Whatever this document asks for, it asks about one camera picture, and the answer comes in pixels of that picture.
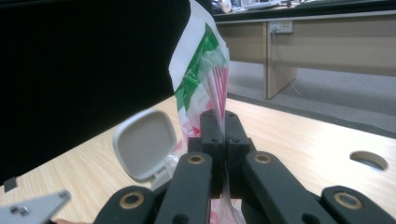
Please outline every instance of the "desk leg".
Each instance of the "desk leg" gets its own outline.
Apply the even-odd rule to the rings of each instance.
[[[288,86],[297,75],[297,68],[282,63],[282,45],[285,39],[282,34],[271,34],[268,22],[264,23],[264,78],[266,84],[265,97],[270,99]]]

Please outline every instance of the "white plastic wrapper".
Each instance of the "white plastic wrapper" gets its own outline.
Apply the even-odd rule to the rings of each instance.
[[[212,16],[194,0],[190,0],[190,4],[189,22],[169,65],[183,132],[183,139],[166,160],[166,168],[171,175],[178,158],[187,151],[189,137],[200,136],[201,113],[214,109],[219,128],[225,136],[230,54]],[[230,199],[227,181],[221,200],[212,200],[210,224],[245,223],[240,209],[235,209],[238,205],[240,202]]]

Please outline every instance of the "power outlet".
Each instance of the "power outlet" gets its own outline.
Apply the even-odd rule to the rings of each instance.
[[[269,27],[271,33],[293,33],[293,21],[270,21]]]

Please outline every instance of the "desk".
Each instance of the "desk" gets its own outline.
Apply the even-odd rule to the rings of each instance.
[[[181,137],[176,99],[155,108],[171,118]],[[364,133],[318,120],[227,99],[227,109],[236,113],[258,150],[275,154],[310,191],[344,185],[360,191],[396,217],[396,140]],[[99,210],[117,190],[136,183],[122,170],[112,147],[117,127],[101,133],[63,155],[17,178],[19,186],[4,193],[0,206],[68,189],[71,202],[56,217],[94,221]],[[353,151],[366,150],[383,157],[385,172],[349,159]]]
[[[389,29],[396,26],[395,9],[395,1],[374,1],[356,8],[216,15],[215,21],[231,60],[263,64],[263,95],[272,98],[296,78],[299,67],[396,76],[396,30]],[[293,33],[276,34],[275,42],[271,21],[293,21]]]

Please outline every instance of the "wooden desk panel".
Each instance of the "wooden desk panel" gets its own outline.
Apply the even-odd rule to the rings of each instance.
[[[180,138],[176,99],[154,107],[165,111]],[[337,125],[307,119],[256,105],[227,100],[258,150],[275,154],[310,191],[344,185],[360,191],[396,217],[396,140]],[[71,202],[56,217],[92,222],[108,198],[117,190],[136,183],[121,168],[113,152],[116,127],[37,167],[18,178],[19,186],[4,193],[0,206],[45,195],[59,189],[72,193]],[[349,159],[366,150],[389,164],[381,172]]]

